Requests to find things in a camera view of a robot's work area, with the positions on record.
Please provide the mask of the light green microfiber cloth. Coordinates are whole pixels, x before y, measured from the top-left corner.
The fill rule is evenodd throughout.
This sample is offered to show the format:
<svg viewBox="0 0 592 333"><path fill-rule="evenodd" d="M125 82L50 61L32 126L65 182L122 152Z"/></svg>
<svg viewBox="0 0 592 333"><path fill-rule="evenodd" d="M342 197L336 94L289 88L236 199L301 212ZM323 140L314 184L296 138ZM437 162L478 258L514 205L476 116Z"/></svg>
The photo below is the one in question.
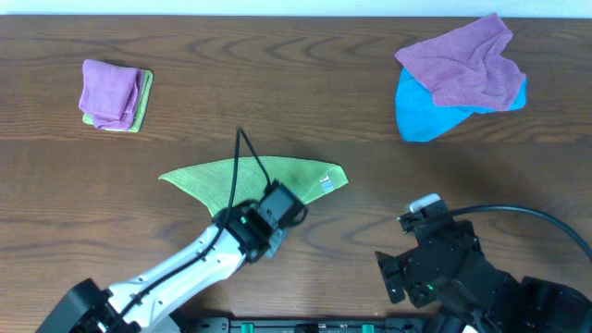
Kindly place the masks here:
<svg viewBox="0 0 592 333"><path fill-rule="evenodd" d="M349 183L343 168L327 162L293 157L262 156L260 162L272 180L278 180L304 203L309 204ZM165 180L205 205L212 216L228 206L233 160L225 159L169 171ZM260 200L266 178L250 156L239 159L234 203Z"/></svg>

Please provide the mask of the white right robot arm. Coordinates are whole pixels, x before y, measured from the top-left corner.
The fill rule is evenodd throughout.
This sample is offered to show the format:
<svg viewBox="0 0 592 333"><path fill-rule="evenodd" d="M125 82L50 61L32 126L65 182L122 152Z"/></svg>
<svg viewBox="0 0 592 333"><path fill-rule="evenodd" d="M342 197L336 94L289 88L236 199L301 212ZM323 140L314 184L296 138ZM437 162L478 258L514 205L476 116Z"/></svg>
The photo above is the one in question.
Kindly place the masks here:
<svg viewBox="0 0 592 333"><path fill-rule="evenodd" d="M416 308L439 301L478 332L591 333L591 301L562 284L497 269L473 224L445 219L418 228L418 245L400 255L377 252L391 302Z"/></svg>

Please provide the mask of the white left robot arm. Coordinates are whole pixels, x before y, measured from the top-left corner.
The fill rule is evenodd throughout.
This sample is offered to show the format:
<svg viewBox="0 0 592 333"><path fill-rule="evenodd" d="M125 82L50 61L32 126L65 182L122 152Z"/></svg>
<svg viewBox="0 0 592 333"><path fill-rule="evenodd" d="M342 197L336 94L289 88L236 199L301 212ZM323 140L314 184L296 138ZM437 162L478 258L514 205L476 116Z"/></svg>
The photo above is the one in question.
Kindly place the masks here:
<svg viewBox="0 0 592 333"><path fill-rule="evenodd" d="M39 332L151 332L190 298L274 247L283 203L247 201L221 211L189 246L152 269L102 290L87 278L69 291Z"/></svg>

